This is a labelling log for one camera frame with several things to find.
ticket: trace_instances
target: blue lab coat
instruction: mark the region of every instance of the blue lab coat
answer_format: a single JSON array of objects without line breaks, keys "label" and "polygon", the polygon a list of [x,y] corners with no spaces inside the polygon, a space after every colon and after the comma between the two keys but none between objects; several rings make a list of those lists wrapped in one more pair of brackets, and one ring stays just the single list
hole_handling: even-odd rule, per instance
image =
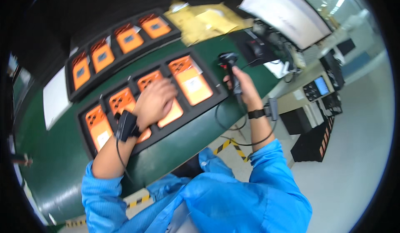
[{"label": "blue lab coat", "polygon": [[164,233],[183,202],[200,232],[306,232],[312,209],[286,165],[278,140],[253,153],[249,183],[206,148],[199,153],[204,173],[194,179],[168,174],[147,189],[155,201],[131,220],[125,215],[122,177],[97,179],[92,162],[82,181],[82,203],[90,232]]}]

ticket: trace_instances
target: green workbench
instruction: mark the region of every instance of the green workbench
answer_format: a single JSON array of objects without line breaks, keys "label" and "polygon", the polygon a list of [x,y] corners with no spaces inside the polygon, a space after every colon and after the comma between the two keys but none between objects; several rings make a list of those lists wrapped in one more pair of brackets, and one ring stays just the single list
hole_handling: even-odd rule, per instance
[{"label": "green workbench", "polygon": [[[239,52],[228,36],[219,36],[192,47],[221,82],[226,72],[218,66],[216,60],[218,54],[225,51]],[[32,166],[21,167],[21,171],[39,210],[47,221],[50,222],[49,213],[58,223],[85,213],[80,187],[89,159],[79,135],[77,111],[88,101],[98,97],[102,91],[134,71],[185,48],[181,41],[177,41],[128,65],[81,102],[74,103],[49,131],[44,125],[43,92],[40,89],[34,94],[22,117],[19,130],[15,133],[16,150],[19,153],[28,153],[33,158]],[[237,65],[241,67],[246,65],[242,55]],[[278,79],[263,66],[247,67],[245,71],[252,77],[261,97],[278,83]],[[222,135],[224,130],[216,124],[214,112],[215,107],[131,157],[127,170],[135,184],[124,178],[122,197],[166,175]],[[218,109],[218,118],[226,126],[233,125],[242,116],[243,112],[232,98],[223,101]]]}]

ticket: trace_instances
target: display screen on device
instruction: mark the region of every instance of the display screen on device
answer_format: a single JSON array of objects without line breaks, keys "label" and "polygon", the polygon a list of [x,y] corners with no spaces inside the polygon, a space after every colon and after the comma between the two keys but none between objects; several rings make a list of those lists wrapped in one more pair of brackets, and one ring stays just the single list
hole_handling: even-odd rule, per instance
[{"label": "display screen on device", "polygon": [[239,8],[276,28],[302,50],[332,33],[305,0],[243,0]]},{"label": "display screen on device", "polygon": [[324,96],[325,94],[327,94],[329,92],[329,89],[324,81],[324,78],[321,76],[319,78],[317,78],[316,80],[314,80],[315,85],[318,88],[318,91],[320,91],[320,94],[322,96]]}]

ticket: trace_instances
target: hand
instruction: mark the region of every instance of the hand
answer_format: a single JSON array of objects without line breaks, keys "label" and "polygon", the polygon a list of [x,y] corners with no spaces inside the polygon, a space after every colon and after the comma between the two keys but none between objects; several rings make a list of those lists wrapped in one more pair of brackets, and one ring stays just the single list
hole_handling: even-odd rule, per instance
[{"label": "hand", "polygon": [[170,79],[152,82],[142,92],[133,109],[137,116],[139,131],[143,132],[151,124],[165,118],[170,112],[177,90]]},{"label": "hand", "polygon": [[[240,70],[237,66],[234,66],[232,71],[240,82],[240,87],[242,88],[243,92],[242,99],[247,105],[247,110],[262,110],[264,108],[263,101],[258,95],[257,89],[254,86],[250,76],[244,71]],[[224,82],[227,83],[229,89],[232,89],[232,83],[230,82],[229,76],[224,77]]]}]

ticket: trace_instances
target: computer mouse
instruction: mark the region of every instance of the computer mouse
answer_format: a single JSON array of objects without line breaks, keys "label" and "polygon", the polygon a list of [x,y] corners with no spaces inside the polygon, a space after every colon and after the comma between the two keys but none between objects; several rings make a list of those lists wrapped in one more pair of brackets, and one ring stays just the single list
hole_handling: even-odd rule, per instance
[{"label": "computer mouse", "polygon": [[246,41],[246,45],[252,50],[256,58],[261,58],[263,56],[263,50],[261,45],[255,40]]}]

